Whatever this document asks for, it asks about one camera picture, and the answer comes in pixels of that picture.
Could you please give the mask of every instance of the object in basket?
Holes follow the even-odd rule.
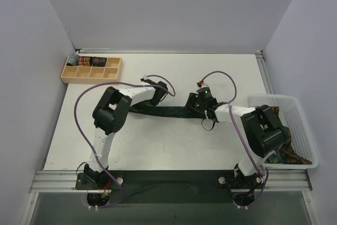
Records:
[[[70,54],[67,62],[67,66],[77,66],[78,65],[78,58],[79,55],[77,54]]]
[[[92,57],[92,65],[96,67],[105,67],[106,58],[105,57]]]
[[[79,66],[91,66],[91,56],[80,56],[78,58]]]
[[[266,163],[283,163],[283,159],[281,157],[280,151],[275,150],[273,154],[271,154],[267,160]]]
[[[280,108],[278,106],[271,106],[271,109],[279,116]],[[291,146],[291,131],[286,126],[284,127],[289,135],[289,140],[283,144],[277,151],[275,151],[267,160],[266,163],[278,163],[281,161],[275,159],[275,156],[279,156],[283,160],[283,164],[312,164],[311,161],[296,154]]]

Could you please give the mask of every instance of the black mounting plate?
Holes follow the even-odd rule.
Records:
[[[115,178],[123,178],[123,203],[226,203],[232,202],[231,189],[251,188],[250,183],[239,183],[233,170],[216,171],[109,171]],[[219,183],[225,177],[226,184]],[[102,190],[106,182],[96,184],[79,173],[76,190]],[[121,198],[112,183],[110,202]]]

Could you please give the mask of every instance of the wooden compartment tray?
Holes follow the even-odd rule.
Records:
[[[108,57],[105,67],[65,65],[61,80],[66,84],[101,84],[119,81],[122,65],[121,57]]]

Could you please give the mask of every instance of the white table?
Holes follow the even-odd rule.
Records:
[[[162,106],[184,106],[196,82],[205,74],[222,70],[231,75],[238,89],[233,105],[245,106],[251,93],[265,93],[255,55],[228,54],[91,54],[121,56],[121,81],[139,83],[145,74],[159,74],[174,85],[176,97]],[[234,89],[224,75],[206,79],[218,102],[232,98]],[[75,100],[90,85],[69,84],[63,101],[44,170],[76,170],[90,156],[73,117]],[[78,118],[90,140],[94,138],[92,112],[106,87],[87,93],[79,103]],[[129,113],[115,136],[109,156],[111,170],[231,170],[245,152],[231,124],[218,123],[212,131],[200,119],[173,119]]]

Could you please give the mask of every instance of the white plastic basket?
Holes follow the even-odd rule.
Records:
[[[318,157],[303,110],[299,101],[290,96],[276,94],[252,94],[247,97],[248,107],[261,105],[278,106],[282,125],[291,132],[291,145],[295,152],[312,162],[312,164],[270,164],[265,166],[274,169],[309,169],[318,166]]]

